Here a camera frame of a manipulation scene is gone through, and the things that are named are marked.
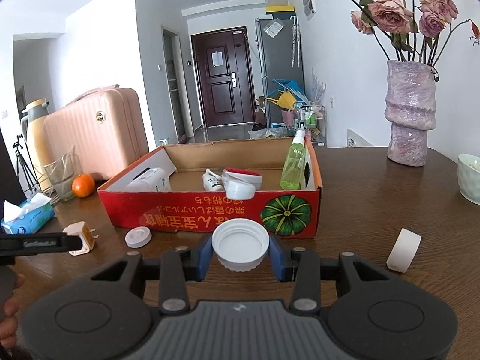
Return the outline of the person's left hand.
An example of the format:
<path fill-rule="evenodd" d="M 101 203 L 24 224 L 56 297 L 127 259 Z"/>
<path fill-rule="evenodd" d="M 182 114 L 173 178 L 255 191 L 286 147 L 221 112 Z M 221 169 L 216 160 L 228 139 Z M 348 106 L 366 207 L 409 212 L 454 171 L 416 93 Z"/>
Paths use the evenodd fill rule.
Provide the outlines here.
<path fill-rule="evenodd" d="M 13 296 L 10 296 L 3 305 L 5 319 L 0 323 L 0 339 L 5 350 L 11 350 L 16 345 L 19 326 L 16 314 L 19 309 L 20 303 Z"/>

